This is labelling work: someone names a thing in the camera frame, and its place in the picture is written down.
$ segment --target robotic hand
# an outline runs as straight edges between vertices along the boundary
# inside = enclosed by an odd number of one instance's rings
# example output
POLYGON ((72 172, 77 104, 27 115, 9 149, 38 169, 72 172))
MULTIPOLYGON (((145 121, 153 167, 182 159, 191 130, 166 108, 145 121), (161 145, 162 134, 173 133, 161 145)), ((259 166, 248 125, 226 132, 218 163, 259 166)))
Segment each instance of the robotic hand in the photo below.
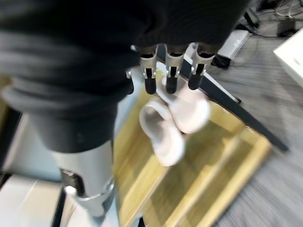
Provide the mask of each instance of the robotic hand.
POLYGON ((12 77, 3 98, 30 115, 66 192, 92 216, 103 216, 113 199, 113 128, 117 103, 133 91, 128 69, 140 64, 147 93, 155 93, 157 45, 166 44, 166 90, 172 94, 185 50, 198 42, 188 82, 197 89, 248 3, 0 3, 0 73, 12 77))

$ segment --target wooden board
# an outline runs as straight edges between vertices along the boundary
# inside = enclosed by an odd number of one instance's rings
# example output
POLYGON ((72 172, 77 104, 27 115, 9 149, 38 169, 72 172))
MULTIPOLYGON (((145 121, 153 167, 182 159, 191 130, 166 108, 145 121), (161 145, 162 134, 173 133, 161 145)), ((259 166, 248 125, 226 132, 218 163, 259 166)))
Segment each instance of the wooden board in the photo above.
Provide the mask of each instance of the wooden board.
POLYGON ((244 125, 219 105, 211 103, 209 123, 188 136, 184 158, 173 166, 143 209, 150 226, 175 226, 199 197, 203 182, 230 156, 231 141, 244 125))
POLYGON ((264 159, 269 143, 210 102, 210 120, 186 136, 184 158, 163 167, 138 119, 150 98, 142 91, 115 139, 120 226, 130 226, 141 213, 151 227, 209 226, 264 159))
POLYGON ((230 160, 216 174, 180 227, 210 227, 224 212, 269 153, 269 142, 245 129, 230 160))

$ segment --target black fabric sleeve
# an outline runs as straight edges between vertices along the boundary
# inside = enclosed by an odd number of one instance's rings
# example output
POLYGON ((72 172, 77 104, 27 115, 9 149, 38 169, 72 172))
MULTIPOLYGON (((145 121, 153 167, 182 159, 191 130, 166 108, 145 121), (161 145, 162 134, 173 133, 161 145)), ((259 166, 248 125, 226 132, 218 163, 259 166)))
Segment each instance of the black fabric sleeve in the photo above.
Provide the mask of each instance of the black fabric sleeve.
POLYGON ((248 0, 0 0, 0 74, 46 146, 81 152, 113 136, 139 64, 132 44, 201 42, 217 51, 248 0))

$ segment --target silver metal joint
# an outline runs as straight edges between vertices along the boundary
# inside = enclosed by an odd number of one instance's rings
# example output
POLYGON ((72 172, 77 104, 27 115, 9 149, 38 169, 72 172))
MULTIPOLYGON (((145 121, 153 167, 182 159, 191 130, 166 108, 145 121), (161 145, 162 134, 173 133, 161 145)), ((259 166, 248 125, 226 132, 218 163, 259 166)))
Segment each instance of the silver metal joint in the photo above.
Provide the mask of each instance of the silver metal joint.
POLYGON ((152 79, 156 78, 157 50, 158 46, 156 47, 155 53, 150 54, 152 55, 151 57, 142 57, 141 55, 140 66, 145 79, 147 79, 148 76, 151 76, 152 79))
POLYGON ((125 73, 126 73, 126 78, 130 79, 132 77, 131 69, 127 69, 125 73))
POLYGON ((93 196, 77 195, 77 189, 72 186, 66 186, 64 188, 67 195, 74 199, 79 205, 81 205, 90 215, 95 217, 101 217, 105 215, 103 203, 110 198, 110 194, 113 193, 114 180, 111 179, 104 187, 100 194, 93 196))
POLYGON ((203 69, 202 69, 202 73, 200 75, 203 76, 206 71, 207 66, 212 62, 215 55, 213 55, 209 58, 203 58, 198 54, 197 50, 198 50, 198 48, 195 49, 195 52, 193 54, 193 63, 192 63, 192 67, 191 67, 191 73, 193 75, 195 75, 197 73, 198 66, 202 65, 203 69))
POLYGON ((175 78, 178 77, 180 74, 180 70, 183 63, 184 54, 178 57, 171 56, 166 51, 165 63, 166 63, 166 70, 167 70, 167 77, 171 77, 171 67, 176 67, 176 74, 174 75, 175 78))

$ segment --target black metal frame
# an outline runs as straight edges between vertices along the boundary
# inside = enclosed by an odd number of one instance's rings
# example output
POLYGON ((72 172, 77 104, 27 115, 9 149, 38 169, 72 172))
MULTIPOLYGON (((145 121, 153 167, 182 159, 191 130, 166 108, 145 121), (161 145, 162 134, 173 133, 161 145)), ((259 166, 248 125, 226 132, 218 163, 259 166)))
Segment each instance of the black metal frame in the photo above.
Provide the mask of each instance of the black metal frame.
MULTIPOLYGON (((157 56, 165 61, 166 50, 164 45, 158 47, 157 56)), ((180 74, 185 78, 189 77, 191 72, 191 64, 187 61, 183 61, 180 74)), ((263 124, 255 119, 250 113, 243 109, 237 102, 232 100, 222 90, 220 90, 215 84, 213 84, 208 78, 203 77, 201 83, 201 89, 206 92, 210 99, 214 100, 225 109, 239 117, 247 126, 251 127, 258 133, 265 136, 273 145, 281 149, 282 151, 288 151, 288 147, 273 133, 271 133, 263 124)))

